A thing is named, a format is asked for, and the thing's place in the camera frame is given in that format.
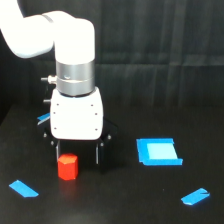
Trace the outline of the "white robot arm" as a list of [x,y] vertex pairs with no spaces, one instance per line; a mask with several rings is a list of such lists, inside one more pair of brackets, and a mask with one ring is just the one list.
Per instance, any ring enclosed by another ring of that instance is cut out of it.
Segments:
[[19,58],[55,52],[56,74],[44,79],[55,88],[49,115],[38,122],[51,144],[62,140],[94,140],[96,164],[105,169],[105,145],[117,127],[104,118],[95,86],[95,29],[86,20],[63,11],[25,17],[18,0],[0,0],[0,31]]

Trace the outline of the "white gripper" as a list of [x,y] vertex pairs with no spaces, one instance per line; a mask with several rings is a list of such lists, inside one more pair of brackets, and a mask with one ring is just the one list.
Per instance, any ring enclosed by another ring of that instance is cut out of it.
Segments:
[[[54,142],[56,160],[61,155],[60,140],[98,140],[116,131],[116,126],[104,118],[98,88],[82,97],[67,97],[53,90],[50,113],[37,126],[58,139]],[[96,144],[96,165],[101,173],[108,169],[108,150],[104,142]]]

